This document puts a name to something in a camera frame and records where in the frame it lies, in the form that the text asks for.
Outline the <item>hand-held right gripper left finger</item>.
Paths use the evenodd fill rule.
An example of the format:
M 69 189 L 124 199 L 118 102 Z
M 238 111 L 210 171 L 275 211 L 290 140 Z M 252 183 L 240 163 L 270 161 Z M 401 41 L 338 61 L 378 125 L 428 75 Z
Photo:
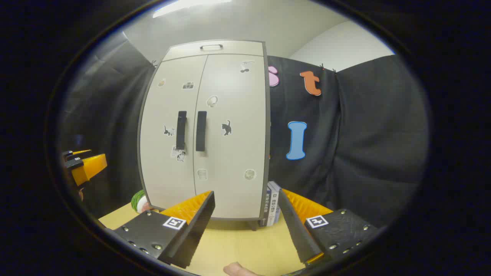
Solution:
M 142 212 L 113 233 L 145 256 L 186 268 L 191 264 L 214 208 L 214 192 L 207 191 L 164 211 Z

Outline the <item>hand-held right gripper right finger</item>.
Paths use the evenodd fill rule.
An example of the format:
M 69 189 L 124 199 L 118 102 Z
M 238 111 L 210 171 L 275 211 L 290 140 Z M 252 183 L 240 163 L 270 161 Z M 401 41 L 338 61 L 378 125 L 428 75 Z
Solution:
M 342 259 L 379 232 L 348 209 L 333 211 L 286 189 L 279 190 L 278 203 L 300 262 L 305 265 Z

